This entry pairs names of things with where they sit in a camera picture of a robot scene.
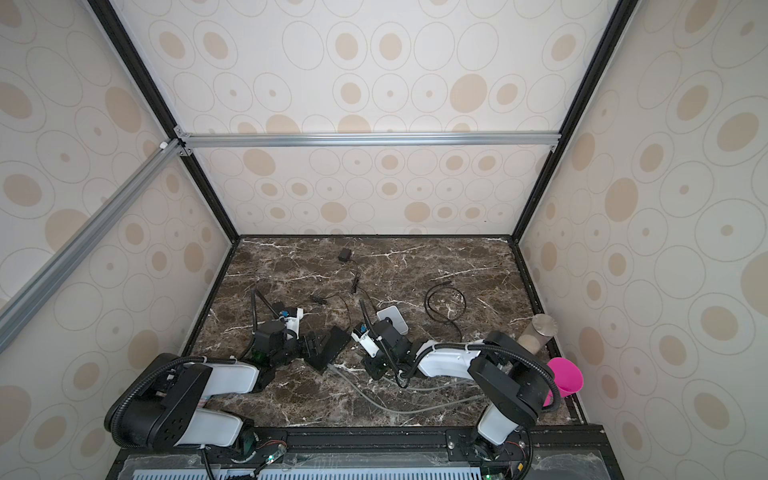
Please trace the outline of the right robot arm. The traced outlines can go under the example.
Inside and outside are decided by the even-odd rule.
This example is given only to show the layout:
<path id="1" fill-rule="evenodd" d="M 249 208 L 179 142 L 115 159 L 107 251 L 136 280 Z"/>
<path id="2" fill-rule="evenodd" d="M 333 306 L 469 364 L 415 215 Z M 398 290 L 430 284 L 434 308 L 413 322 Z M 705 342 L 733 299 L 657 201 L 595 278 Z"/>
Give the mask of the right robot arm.
<path id="1" fill-rule="evenodd" d="M 480 443 L 500 446 L 562 403 L 552 369 L 500 331 L 473 343 L 412 342 L 390 322 L 378 321 L 358 325 L 352 338 L 366 351 L 363 365 L 375 380 L 390 371 L 401 388 L 414 377 L 474 381 L 489 401 L 475 427 Z"/>

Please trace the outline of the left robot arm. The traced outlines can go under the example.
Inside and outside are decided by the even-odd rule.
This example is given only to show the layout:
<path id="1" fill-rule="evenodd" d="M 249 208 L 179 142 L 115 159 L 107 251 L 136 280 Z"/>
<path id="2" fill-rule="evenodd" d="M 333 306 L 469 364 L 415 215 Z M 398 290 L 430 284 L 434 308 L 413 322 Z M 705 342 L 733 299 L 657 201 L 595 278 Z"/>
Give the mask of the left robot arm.
<path id="1" fill-rule="evenodd" d="M 160 354 L 109 408 L 104 428 L 122 448 L 165 452 L 177 447 L 217 447 L 243 460 L 256 451 L 255 428 L 231 413 L 209 410 L 214 396 L 263 390 L 279 368 L 301 359 L 317 370 L 328 363 L 320 336 L 300 330 L 304 312 L 267 300 L 258 289 L 251 304 L 270 318 L 251 317 L 251 337 L 237 357 Z"/>

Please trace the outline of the black network switch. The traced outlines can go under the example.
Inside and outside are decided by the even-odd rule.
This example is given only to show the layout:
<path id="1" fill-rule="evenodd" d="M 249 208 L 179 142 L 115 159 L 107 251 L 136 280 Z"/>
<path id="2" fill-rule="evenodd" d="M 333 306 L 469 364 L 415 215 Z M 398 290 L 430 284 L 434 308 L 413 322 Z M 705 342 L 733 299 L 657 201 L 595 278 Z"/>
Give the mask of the black network switch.
<path id="1" fill-rule="evenodd" d="M 351 335 L 337 326 L 333 326 L 327 334 L 321 337 L 312 333 L 307 337 L 307 354 L 304 360 L 317 372 L 323 373 L 351 340 Z"/>

